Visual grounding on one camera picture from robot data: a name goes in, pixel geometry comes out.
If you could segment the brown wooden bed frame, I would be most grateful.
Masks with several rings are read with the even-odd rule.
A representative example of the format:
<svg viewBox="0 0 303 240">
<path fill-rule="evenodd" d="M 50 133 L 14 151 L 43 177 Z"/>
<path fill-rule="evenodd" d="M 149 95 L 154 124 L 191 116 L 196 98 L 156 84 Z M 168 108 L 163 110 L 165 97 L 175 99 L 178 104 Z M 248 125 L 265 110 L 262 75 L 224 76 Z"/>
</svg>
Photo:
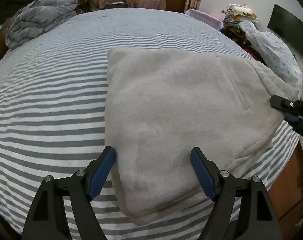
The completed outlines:
<svg viewBox="0 0 303 240">
<path fill-rule="evenodd" d="M 298 143 L 289 161 L 269 189 L 283 239 L 298 236 L 303 222 L 303 148 Z"/>
</svg>

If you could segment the black flat screen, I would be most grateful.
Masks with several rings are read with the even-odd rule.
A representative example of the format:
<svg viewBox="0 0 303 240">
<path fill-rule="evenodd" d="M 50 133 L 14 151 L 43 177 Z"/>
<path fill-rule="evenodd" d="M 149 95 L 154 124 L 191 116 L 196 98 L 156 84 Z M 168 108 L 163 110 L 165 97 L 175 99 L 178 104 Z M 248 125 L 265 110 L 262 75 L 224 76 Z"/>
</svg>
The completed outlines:
<svg viewBox="0 0 303 240">
<path fill-rule="evenodd" d="M 303 57 L 303 22 L 299 18 L 275 4 L 267 27 Z"/>
</svg>

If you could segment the floral cushion stack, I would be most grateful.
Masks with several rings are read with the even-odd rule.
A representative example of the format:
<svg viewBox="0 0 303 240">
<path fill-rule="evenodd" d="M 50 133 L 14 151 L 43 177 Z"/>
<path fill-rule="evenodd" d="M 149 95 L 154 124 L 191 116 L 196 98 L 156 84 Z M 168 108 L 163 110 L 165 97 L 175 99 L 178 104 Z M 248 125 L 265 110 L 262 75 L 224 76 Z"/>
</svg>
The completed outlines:
<svg viewBox="0 0 303 240">
<path fill-rule="evenodd" d="M 229 21 L 241 22 L 248 20 L 256 23 L 259 20 L 255 12 L 246 4 L 229 4 L 227 8 L 221 12 L 225 14 L 225 18 Z"/>
</svg>

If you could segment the grey fleece pants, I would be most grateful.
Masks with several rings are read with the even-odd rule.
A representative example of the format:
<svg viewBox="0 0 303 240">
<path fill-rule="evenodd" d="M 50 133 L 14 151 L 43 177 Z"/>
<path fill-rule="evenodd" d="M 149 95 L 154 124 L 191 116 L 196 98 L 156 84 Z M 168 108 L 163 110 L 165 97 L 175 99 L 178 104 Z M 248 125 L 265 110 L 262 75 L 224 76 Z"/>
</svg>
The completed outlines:
<svg viewBox="0 0 303 240">
<path fill-rule="evenodd" d="M 269 67 L 245 57 L 112 48 L 107 60 L 105 144 L 117 153 L 119 208 L 136 225 L 203 200 L 190 163 L 195 147 L 242 176 L 283 122 L 271 96 L 296 99 Z"/>
</svg>

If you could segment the grey blue folded comforter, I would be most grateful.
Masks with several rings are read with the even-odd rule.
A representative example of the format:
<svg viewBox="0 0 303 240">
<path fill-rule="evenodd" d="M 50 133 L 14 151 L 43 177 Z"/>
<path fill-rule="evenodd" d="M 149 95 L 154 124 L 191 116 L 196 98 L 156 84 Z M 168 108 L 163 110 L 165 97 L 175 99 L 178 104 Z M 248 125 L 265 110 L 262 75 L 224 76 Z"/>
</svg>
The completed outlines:
<svg viewBox="0 0 303 240">
<path fill-rule="evenodd" d="M 11 19 L 6 46 L 10 50 L 47 33 L 74 17 L 78 0 L 34 0 L 17 11 Z"/>
</svg>

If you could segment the striped grey white bedsheet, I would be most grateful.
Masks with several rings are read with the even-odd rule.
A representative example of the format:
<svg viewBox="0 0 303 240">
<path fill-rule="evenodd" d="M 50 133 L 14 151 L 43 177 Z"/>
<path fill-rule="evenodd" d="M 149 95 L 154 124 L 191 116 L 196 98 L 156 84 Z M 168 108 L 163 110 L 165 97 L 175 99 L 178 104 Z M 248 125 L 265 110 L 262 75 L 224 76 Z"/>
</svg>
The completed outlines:
<svg viewBox="0 0 303 240">
<path fill-rule="evenodd" d="M 0 216 L 20 235 L 43 178 L 72 175 L 104 148 L 107 51 L 176 48 L 247 57 L 188 15 L 124 8 L 88 12 L 0 61 Z"/>
</svg>

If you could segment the white dotted fabric pile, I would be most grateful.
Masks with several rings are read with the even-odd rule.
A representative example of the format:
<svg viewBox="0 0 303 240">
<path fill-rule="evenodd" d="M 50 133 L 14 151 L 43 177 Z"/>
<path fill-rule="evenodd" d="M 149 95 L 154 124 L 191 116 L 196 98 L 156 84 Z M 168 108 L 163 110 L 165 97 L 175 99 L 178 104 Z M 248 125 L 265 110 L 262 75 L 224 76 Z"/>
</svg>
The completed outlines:
<svg viewBox="0 0 303 240">
<path fill-rule="evenodd" d="M 239 27 L 266 65 L 294 90 L 297 98 L 301 98 L 303 74 L 285 42 L 273 33 L 259 31 L 248 20 L 240 22 Z"/>
</svg>

